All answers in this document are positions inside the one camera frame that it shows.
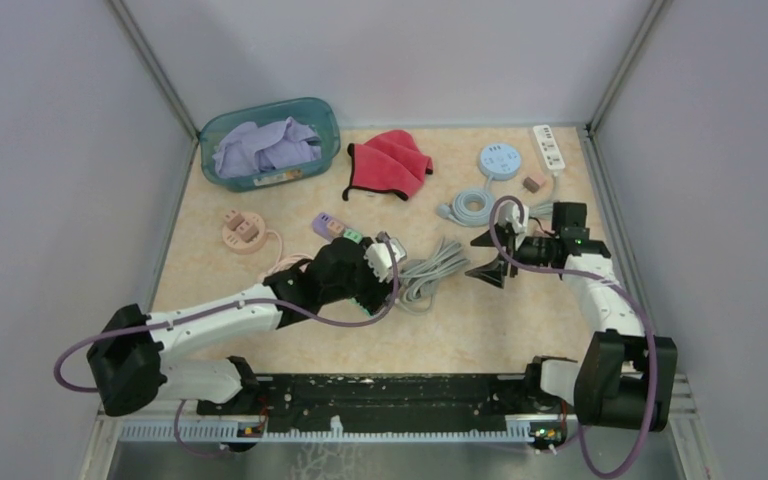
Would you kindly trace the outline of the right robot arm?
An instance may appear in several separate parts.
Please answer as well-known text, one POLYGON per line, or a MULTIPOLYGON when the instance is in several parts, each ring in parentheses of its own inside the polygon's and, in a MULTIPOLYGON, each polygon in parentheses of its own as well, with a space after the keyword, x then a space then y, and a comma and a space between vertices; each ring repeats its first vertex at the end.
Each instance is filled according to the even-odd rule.
POLYGON ((644 322, 615 289, 611 254, 588 228, 566 226, 550 236, 516 234, 497 225, 471 242, 505 251, 468 276, 501 288, 516 274, 515 265, 557 269, 593 331, 580 362, 537 357, 528 366, 523 398, 536 412, 550 411, 560 400, 571 405, 585 425, 636 429, 646 424, 663 430, 668 421, 677 347, 672 339, 646 338, 644 322))

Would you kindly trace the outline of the purple power strip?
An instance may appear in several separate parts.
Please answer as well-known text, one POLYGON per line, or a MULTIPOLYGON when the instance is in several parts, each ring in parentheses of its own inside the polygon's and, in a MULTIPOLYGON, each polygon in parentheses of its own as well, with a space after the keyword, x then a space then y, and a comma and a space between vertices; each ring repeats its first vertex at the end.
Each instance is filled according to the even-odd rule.
POLYGON ((325 212, 321 212, 314 217, 311 222, 311 228, 326 242, 332 242, 338 238, 347 238, 360 244, 363 240, 363 235, 359 231, 325 212))

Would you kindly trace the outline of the pink USB charger plug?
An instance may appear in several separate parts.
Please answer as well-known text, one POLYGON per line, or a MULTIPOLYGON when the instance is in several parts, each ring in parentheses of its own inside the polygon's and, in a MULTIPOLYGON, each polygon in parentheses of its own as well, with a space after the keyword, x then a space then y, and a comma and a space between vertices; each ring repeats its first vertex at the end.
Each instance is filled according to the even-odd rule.
POLYGON ((523 181, 523 187, 530 193, 539 192, 547 183, 547 178, 544 174, 535 173, 527 175, 523 181))

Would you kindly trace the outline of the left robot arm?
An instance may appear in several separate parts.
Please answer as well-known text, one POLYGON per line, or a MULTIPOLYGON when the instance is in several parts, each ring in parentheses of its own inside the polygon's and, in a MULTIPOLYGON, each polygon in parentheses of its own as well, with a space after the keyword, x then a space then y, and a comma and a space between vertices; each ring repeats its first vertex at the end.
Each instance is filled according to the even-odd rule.
POLYGON ((251 412, 265 389, 244 358, 192 354, 236 337, 323 322, 321 309, 345 300, 377 322, 393 306, 402 259, 389 238, 337 238, 313 258, 219 300, 168 312, 120 308, 86 354, 104 412, 130 415, 159 400, 195 401, 201 415, 251 412))

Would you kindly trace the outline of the round blue power socket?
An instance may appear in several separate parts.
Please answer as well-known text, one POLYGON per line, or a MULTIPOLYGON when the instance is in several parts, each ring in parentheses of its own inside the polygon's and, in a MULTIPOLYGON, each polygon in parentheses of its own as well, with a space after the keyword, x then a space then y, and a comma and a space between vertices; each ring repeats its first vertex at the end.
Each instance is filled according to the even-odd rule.
POLYGON ((514 178, 521 166, 521 154, 516 148, 506 143, 487 145, 479 155, 479 170, 493 181, 507 181, 514 178))

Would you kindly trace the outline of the white power strip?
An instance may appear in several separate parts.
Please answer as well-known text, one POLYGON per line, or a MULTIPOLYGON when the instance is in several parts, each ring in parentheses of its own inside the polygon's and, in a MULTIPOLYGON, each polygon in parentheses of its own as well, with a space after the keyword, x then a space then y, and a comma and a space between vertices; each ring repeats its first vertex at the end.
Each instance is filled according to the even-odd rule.
POLYGON ((547 124, 535 125, 532 131, 547 170, 554 176, 559 175, 566 163, 552 128, 547 124))

